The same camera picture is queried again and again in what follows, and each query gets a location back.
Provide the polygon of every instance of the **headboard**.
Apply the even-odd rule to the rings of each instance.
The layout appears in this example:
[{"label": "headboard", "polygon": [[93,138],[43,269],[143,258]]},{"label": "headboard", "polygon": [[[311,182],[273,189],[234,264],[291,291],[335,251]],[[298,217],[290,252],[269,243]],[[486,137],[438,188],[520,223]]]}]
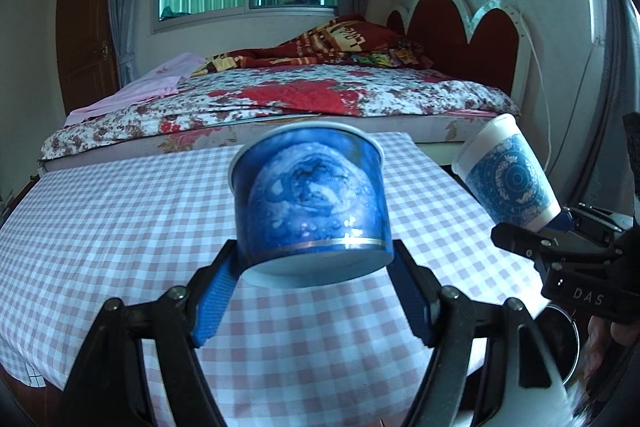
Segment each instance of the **headboard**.
[{"label": "headboard", "polygon": [[472,16],[464,0],[419,0],[395,7],[386,25],[423,45],[435,70],[498,87],[522,107],[530,33],[513,7],[491,0]]}]

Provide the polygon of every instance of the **door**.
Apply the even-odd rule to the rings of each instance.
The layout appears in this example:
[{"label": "door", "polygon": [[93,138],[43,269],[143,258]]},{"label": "door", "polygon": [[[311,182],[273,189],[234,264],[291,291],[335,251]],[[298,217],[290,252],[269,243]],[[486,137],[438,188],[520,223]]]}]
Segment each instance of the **door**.
[{"label": "door", "polygon": [[107,0],[58,0],[56,47],[66,114],[118,90]]}]

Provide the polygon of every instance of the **metal bolt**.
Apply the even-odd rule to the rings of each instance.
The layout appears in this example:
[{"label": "metal bolt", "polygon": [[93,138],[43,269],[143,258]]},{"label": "metal bolt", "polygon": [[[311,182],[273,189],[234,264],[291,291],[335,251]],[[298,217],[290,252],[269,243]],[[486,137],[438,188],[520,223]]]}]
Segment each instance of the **metal bolt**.
[{"label": "metal bolt", "polygon": [[444,295],[447,299],[457,299],[458,297],[460,297],[460,292],[453,286],[443,286],[442,295]]},{"label": "metal bolt", "polygon": [[520,299],[516,299],[515,297],[509,297],[507,299],[507,306],[515,312],[521,312],[524,309],[524,304],[522,304],[522,301]]},{"label": "metal bolt", "polygon": [[105,311],[114,312],[120,307],[120,299],[112,297],[102,306]]},{"label": "metal bolt", "polygon": [[173,288],[169,288],[169,291],[166,295],[174,301],[179,301],[180,299],[184,299],[187,295],[187,288],[184,286],[174,286]]}]

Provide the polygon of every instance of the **gingham tablecloth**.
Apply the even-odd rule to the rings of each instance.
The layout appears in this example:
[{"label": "gingham tablecloth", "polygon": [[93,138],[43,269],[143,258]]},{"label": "gingham tablecloth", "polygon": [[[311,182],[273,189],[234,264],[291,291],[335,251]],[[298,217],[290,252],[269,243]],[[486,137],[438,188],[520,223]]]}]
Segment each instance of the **gingham tablecloth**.
[{"label": "gingham tablecloth", "polygon": [[[546,305],[524,259],[495,248],[491,219],[403,133],[385,150],[392,232],[443,284],[494,303]],[[235,237],[226,171],[238,147],[50,172],[0,230],[0,363],[26,384],[63,388],[102,303],[157,299]],[[481,365],[474,347],[470,371]],[[430,351],[413,337],[386,270],[297,290],[239,282],[198,350],[228,425],[359,426],[406,410]],[[159,424],[173,424],[158,359],[145,365]]]}]

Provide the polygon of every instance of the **paper cup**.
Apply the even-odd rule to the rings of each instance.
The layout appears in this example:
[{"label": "paper cup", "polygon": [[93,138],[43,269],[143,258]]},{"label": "paper cup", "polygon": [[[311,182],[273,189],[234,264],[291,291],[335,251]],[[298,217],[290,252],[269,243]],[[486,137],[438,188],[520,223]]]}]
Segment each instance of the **paper cup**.
[{"label": "paper cup", "polygon": [[510,114],[467,140],[451,168],[496,224],[538,232],[560,213],[540,162]]},{"label": "paper cup", "polygon": [[299,288],[391,263],[382,164],[375,140],[331,122],[283,125],[243,147],[229,167],[242,277]]}]

